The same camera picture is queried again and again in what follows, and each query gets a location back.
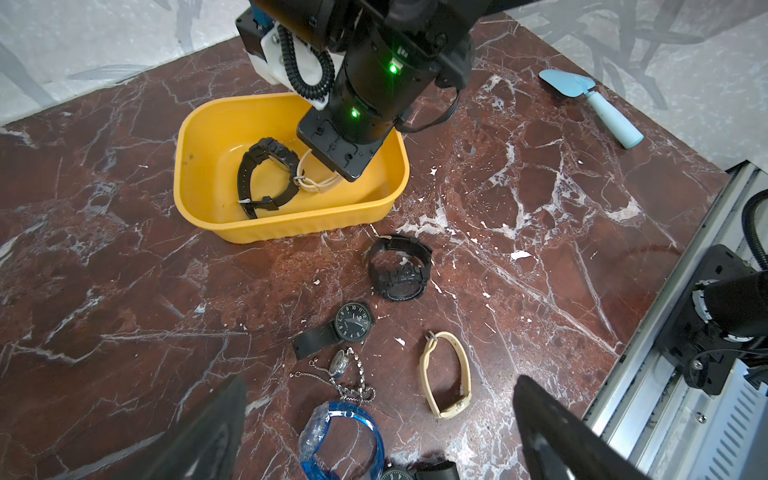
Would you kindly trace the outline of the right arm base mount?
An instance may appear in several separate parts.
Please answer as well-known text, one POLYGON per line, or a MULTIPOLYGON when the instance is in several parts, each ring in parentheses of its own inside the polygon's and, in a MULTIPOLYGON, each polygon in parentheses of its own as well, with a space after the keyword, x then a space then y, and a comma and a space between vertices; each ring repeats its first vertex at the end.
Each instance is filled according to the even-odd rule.
POLYGON ((766 380, 767 273, 724 245, 702 257, 655 341, 688 387, 722 393, 744 359, 753 386, 766 380))

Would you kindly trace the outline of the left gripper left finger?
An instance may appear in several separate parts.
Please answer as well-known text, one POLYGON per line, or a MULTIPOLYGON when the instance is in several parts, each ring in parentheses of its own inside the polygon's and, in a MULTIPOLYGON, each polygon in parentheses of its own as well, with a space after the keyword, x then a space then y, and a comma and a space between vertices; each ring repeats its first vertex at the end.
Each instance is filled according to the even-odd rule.
POLYGON ((246 382, 220 384, 115 479, 230 479, 245 424, 246 382))

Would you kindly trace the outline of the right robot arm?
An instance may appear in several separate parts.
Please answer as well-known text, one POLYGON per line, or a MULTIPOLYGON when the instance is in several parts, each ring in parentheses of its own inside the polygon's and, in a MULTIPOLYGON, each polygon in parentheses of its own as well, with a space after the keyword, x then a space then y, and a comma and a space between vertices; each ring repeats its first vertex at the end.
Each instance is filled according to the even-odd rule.
POLYGON ((235 21, 255 70, 311 109, 298 138, 349 182, 391 131, 418 133, 412 104, 430 85, 461 92, 470 31, 518 1, 252 1, 235 21))

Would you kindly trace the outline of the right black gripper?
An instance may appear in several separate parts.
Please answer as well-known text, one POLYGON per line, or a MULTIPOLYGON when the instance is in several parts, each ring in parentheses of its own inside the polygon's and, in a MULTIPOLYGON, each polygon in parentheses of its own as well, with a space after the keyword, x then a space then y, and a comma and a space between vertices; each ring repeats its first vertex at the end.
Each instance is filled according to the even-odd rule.
POLYGON ((347 50, 327 106, 311 108, 299 121, 297 136, 327 168, 354 182, 391 131, 418 133, 451 119, 473 56, 467 32, 450 45, 444 33, 429 41, 370 29, 347 50), (434 120, 409 125, 412 104, 432 84, 455 89, 453 102, 434 120))

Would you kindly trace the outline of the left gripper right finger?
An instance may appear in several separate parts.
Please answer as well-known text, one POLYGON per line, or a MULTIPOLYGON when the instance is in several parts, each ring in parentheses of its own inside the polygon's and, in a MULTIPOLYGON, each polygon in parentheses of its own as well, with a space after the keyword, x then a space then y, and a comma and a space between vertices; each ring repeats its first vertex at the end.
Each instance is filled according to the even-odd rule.
POLYGON ((532 479, 646 477, 531 377, 518 377, 513 408, 532 479))

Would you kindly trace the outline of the blue transparent watch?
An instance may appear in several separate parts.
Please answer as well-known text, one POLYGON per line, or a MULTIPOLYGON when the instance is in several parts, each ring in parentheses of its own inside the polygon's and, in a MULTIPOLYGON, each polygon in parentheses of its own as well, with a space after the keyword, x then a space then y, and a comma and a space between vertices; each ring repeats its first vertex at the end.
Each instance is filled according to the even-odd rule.
POLYGON ((330 453, 353 453, 360 437, 368 438, 363 446, 370 451, 360 479, 381 479, 386 450, 373 417, 361 406, 342 401, 327 401, 315 407, 299 436, 298 459, 305 477, 340 479, 330 464, 321 465, 318 455, 323 458, 330 453))

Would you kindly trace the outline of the black chunky digital watch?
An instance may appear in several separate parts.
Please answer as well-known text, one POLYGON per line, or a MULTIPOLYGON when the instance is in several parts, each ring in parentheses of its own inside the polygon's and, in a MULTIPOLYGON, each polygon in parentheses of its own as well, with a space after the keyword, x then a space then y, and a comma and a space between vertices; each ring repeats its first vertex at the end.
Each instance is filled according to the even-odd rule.
POLYGON ((258 210, 278 211, 299 192, 299 157, 272 137, 244 152, 237 173, 238 204, 249 219, 258 210))

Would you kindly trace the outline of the black sport watch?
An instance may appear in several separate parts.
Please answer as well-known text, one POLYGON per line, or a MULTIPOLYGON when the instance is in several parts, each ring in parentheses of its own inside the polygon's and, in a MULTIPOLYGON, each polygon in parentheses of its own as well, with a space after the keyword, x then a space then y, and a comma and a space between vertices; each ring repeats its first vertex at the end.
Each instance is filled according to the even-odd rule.
POLYGON ((417 238, 391 234, 379 236, 368 251, 368 274, 376 293, 391 302, 404 302, 421 297, 431 276, 433 250, 417 238), (416 263, 379 270, 374 259, 379 253, 394 251, 416 263))

